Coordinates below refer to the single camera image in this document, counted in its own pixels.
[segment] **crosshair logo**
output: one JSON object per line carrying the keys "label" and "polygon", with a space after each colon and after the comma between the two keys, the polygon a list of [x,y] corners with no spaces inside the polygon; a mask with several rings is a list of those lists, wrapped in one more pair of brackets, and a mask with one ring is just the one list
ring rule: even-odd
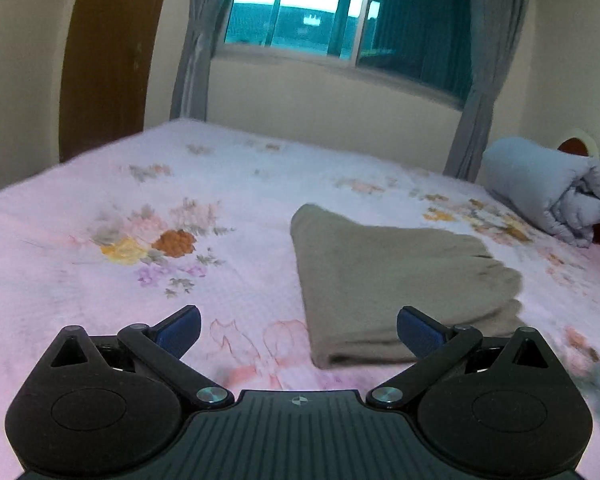
{"label": "crosshair logo", "polygon": [[306,397],[298,395],[297,397],[294,397],[293,399],[291,399],[291,402],[294,403],[296,406],[302,406],[303,404],[306,404],[311,401],[309,399],[307,399]]}

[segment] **wall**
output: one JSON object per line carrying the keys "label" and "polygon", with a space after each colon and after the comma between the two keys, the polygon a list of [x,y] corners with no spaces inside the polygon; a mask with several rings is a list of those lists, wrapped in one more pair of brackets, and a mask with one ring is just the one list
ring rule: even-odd
{"label": "wall", "polygon": [[0,187],[57,160],[59,93],[52,91],[67,1],[0,0]]}
{"label": "wall", "polygon": [[525,135],[555,146],[573,127],[600,147],[600,0],[538,0]]}
{"label": "wall", "polygon": [[[147,92],[145,127],[168,120],[189,0],[164,0]],[[534,48],[535,0],[501,97],[494,138],[517,135]],[[369,78],[265,56],[212,61],[208,120],[269,136],[390,158],[441,171],[460,112]]]}

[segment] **door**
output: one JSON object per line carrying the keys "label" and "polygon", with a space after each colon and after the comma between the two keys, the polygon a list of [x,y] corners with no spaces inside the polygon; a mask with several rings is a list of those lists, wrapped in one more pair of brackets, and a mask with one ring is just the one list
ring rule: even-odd
{"label": "door", "polygon": [[76,0],[60,89],[60,160],[142,131],[163,0]]}

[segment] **pink bedsheet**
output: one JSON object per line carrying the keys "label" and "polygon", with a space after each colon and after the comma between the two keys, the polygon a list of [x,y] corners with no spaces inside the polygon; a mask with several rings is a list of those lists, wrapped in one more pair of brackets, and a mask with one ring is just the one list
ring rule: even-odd
{"label": "pink bedsheet", "polygon": [[545,335],[596,419],[580,465],[600,479],[600,248],[538,232],[483,188],[369,156],[176,121],[0,192],[0,479],[21,471],[4,413],[58,330],[203,318],[183,357],[244,388],[366,391],[399,366],[323,371],[308,337],[288,233],[318,205],[364,224],[480,237],[520,270],[523,320]]}

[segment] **metal screw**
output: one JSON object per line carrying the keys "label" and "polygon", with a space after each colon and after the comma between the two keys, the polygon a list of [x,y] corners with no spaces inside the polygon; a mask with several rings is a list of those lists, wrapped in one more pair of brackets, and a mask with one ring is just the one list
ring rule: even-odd
{"label": "metal screw", "polygon": [[222,402],[228,397],[228,395],[229,393],[227,390],[224,388],[218,388],[217,386],[207,386],[206,388],[198,390],[196,393],[196,397],[207,404]]}
{"label": "metal screw", "polygon": [[392,386],[383,386],[382,388],[373,390],[371,396],[378,402],[391,404],[392,402],[398,402],[402,398],[402,392]]}

